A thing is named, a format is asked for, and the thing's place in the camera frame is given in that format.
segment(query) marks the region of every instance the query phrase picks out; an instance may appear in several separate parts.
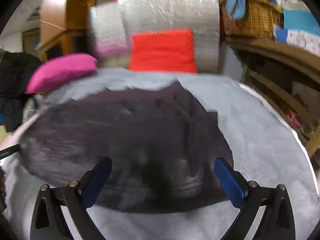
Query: black clothing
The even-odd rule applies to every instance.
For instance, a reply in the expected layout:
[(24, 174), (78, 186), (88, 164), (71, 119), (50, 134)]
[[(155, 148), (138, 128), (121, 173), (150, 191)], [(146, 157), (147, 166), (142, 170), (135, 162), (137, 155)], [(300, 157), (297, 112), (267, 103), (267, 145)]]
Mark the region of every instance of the black clothing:
[(39, 65), (37, 57), (25, 52), (2, 51), (0, 55), (0, 125), (4, 125), (7, 132), (22, 124), (24, 105), (32, 96), (24, 92)]
[(176, 82), (160, 91), (106, 90), (50, 108), (20, 139), (25, 167), (54, 186), (80, 179), (102, 156), (113, 171), (97, 204), (180, 212), (226, 200), (213, 164), (232, 152), (216, 113)]

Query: pink pillow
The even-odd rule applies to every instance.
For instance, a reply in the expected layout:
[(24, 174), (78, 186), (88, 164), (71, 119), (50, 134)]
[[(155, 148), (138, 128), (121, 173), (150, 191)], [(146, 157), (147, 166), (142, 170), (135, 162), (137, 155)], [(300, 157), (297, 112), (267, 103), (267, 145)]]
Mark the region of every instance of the pink pillow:
[(26, 94), (51, 91), (64, 83), (95, 71), (96, 59), (88, 54), (71, 54), (43, 63), (32, 75)]

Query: pile of dark clothes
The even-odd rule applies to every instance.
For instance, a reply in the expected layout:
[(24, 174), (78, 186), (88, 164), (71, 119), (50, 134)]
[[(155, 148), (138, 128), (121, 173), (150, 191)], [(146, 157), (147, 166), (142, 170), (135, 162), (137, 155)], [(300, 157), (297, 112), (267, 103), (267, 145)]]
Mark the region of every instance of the pile of dark clothes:
[(216, 158), (233, 166), (218, 127), (179, 82), (160, 91), (105, 90), (49, 108), (20, 138), (30, 173), (56, 187), (104, 156), (111, 176), (97, 204), (125, 212), (182, 212), (226, 200)]
[(31, 54), (0, 50), (0, 125), (4, 125), (7, 132), (22, 124), (23, 108), (32, 97), (24, 92), (39, 66), (40, 60)]

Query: gray fabric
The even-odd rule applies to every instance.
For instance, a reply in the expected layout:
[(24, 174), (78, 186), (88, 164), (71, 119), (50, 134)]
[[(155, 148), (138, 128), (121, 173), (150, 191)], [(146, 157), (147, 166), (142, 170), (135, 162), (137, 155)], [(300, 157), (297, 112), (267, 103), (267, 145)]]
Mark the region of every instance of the gray fabric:
[[(307, 158), (292, 132), (259, 100), (230, 78), (215, 75), (131, 73), (125, 69), (99, 70), (95, 76), (72, 82), (51, 93), (48, 104), (80, 99), (108, 87), (158, 90), (178, 79), (207, 111), (218, 111), (219, 128), (232, 152), (234, 168), (261, 186), (287, 186), (294, 212), (296, 239), (305, 240), (320, 218), (319, 196)], [(8, 216), (21, 239), (29, 238), (32, 210), (44, 183), (28, 174), (18, 155), (4, 164), (7, 172)], [(246, 239), (252, 239), (263, 208)], [(94, 206), (89, 215), (107, 239), (221, 239), (238, 214), (230, 201), (186, 213), (128, 214)], [(71, 225), (75, 239), (80, 239)]]
[(90, 22), (93, 51), (106, 65), (109, 56), (131, 53), (133, 34), (188, 28), (198, 72), (218, 70), (219, 0), (116, 0), (90, 8)]

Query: dark gray garment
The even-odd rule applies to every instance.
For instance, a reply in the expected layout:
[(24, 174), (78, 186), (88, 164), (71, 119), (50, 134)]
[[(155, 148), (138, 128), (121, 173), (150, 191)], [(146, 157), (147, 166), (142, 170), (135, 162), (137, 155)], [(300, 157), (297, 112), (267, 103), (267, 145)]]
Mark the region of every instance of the dark gray garment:
[(55, 186), (103, 156), (113, 171), (97, 203), (126, 212), (180, 212), (226, 200), (213, 172), (232, 152), (179, 82), (160, 91), (106, 90), (50, 108), (20, 139), (26, 168)]

